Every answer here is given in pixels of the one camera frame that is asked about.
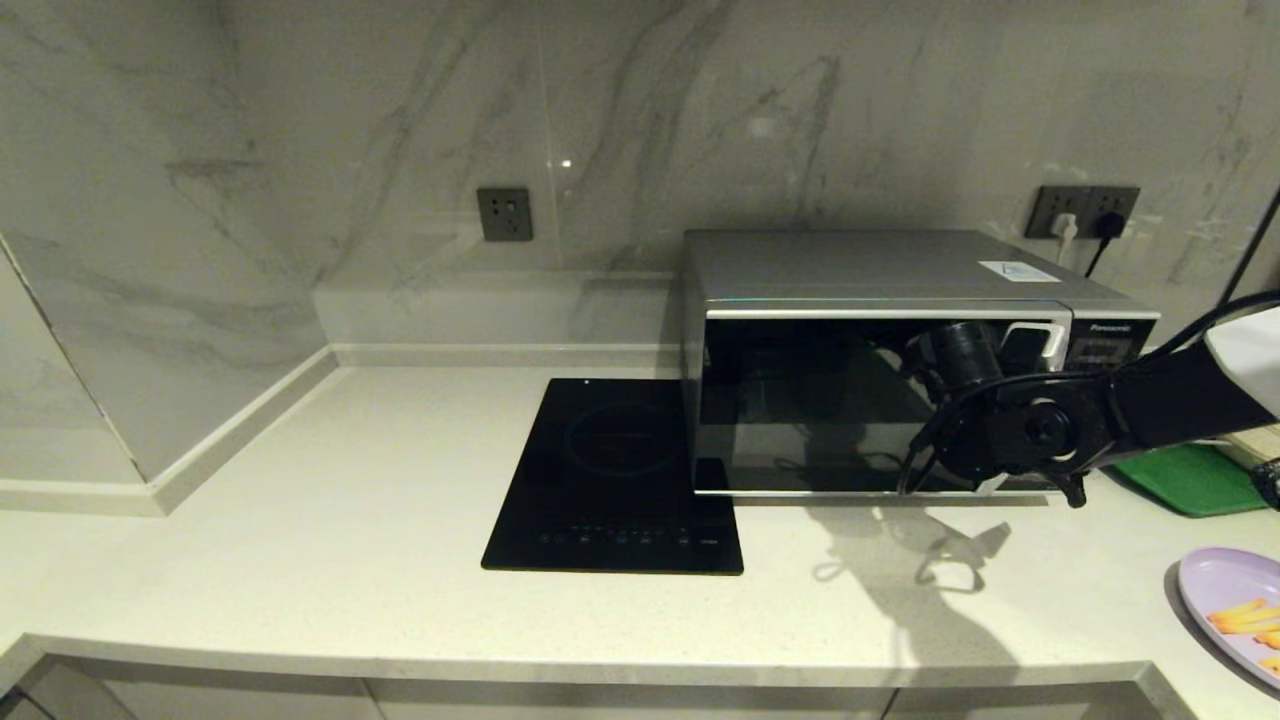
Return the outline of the white paper sheet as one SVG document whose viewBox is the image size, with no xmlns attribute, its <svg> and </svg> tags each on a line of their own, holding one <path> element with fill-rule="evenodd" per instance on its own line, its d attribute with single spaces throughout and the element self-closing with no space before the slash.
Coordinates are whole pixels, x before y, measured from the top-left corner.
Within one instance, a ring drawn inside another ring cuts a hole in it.
<svg viewBox="0 0 1280 720">
<path fill-rule="evenodd" d="M 1020 261 L 1007 261 L 1007 260 L 988 260 L 978 261 L 984 269 L 993 272 L 995 274 L 1005 278 L 1006 281 L 1015 283 L 1059 283 L 1060 279 L 1048 272 L 1043 272 L 1028 263 Z"/>
</svg>

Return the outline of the silver microwave oven body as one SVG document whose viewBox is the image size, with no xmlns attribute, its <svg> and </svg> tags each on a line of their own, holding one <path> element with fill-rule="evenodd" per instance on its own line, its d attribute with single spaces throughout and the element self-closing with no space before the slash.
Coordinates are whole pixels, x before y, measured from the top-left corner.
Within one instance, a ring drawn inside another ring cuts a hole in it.
<svg viewBox="0 0 1280 720">
<path fill-rule="evenodd" d="M 1059 283 L 1015 283 L 978 261 L 1028 263 Z M 696 301 L 1039 300 L 1071 313 L 1065 363 L 1057 372 L 1112 369 L 1143 350 L 1160 314 L 1078 272 L 974 231 L 690 231 L 675 286 L 681 355 L 682 313 Z M 931 475 L 925 452 L 919 495 L 960 495 Z M 1002 477 L 986 491 L 1037 493 L 1046 480 Z"/>
</svg>

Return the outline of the black glass microwave door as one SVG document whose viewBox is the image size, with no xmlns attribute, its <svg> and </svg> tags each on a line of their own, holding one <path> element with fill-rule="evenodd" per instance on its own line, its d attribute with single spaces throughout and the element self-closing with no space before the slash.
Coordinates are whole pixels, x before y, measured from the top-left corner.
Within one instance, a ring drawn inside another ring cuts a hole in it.
<svg viewBox="0 0 1280 720">
<path fill-rule="evenodd" d="M 692 483 L 758 498 L 892 495 L 913 437 L 950 395 L 1005 378 L 1014 322 L 1039 300 L 696 301 L 681 355 Z"/>
</svg>

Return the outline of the green plastic tray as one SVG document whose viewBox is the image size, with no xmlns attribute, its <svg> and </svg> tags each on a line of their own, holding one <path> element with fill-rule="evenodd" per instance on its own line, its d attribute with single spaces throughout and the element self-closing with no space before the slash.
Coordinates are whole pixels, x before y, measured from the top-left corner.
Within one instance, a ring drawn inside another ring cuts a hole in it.
<svg viewBox="0 0 1280 720">
<path fill-rule="evenodd" d="M 1244 466 L 1208 445 L 1180 445 L 1125 457 L 1103 469 L 1116 482 L 1185 518 L 1280 511 Z"/>
</svg>

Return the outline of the lilac plastic plate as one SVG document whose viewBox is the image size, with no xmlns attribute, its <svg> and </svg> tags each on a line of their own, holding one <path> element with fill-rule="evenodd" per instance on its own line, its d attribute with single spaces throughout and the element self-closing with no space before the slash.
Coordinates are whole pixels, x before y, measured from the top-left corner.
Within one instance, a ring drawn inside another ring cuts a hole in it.
<svg viewBox="0 0 1280 720">
<path fill-rule="evenodd" d="M 1266 609 L 1280 609 L 1280 561 L 1243 550 L 1197 550 L 1178 565 L 1178 592 L 1199 634 L 1233 667 L 1280 693 L 1280 678 L 1258 665 L 1280 651 L 1254 642 L 1254 635 L 1222 635 L 1206 618 L 1254 598 L 1265 598 Z"/>
</svg>

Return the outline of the grey double wall outlet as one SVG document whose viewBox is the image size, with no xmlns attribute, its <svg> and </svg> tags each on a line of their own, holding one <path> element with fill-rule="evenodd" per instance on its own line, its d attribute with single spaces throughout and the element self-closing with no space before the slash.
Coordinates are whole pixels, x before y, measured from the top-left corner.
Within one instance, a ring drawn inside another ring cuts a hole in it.
<svg viewBox="0 0 1280 720">
<path fill-rule="evenodd" d="M 1137 200 L 1140 196 L 1138 186 L 1085 186 L 1085 184 L 1046 184 L 1041 186 L 1032 204 L 1030 217 L 1024 231 L 1029 240 L 1060 240 L 1059 218 L 1074 215 L 1078 240 L 1100 240 L 1100 223 L 1108 214 L 1120 215 L 1128 222 Z"/>
</svg>

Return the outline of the grey single wall outlet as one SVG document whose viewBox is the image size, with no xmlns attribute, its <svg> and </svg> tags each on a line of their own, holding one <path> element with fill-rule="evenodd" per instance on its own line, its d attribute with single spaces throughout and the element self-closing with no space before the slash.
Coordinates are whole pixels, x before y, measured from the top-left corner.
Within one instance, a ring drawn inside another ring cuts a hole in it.
<svg viewBox="0 0 1280 720">
<path fill-rule="evenodd" d="M 530 193 L 525 187 L 476 190 L 483 240 L 488 243 L 526 243 L 534 240 Z"/>
</svg>

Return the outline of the black induction cooktop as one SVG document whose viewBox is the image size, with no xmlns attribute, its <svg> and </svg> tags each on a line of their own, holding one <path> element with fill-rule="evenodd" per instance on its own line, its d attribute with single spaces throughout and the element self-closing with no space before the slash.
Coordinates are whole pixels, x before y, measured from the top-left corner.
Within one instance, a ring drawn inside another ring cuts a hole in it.
<svg viewBox="0 0 1280 720">
<path fill-rule="evenodd" d="M 742 574 L 733 502 L 694 491 L 680 383 L 549 380 L 481 565 Z"/>
</svg>

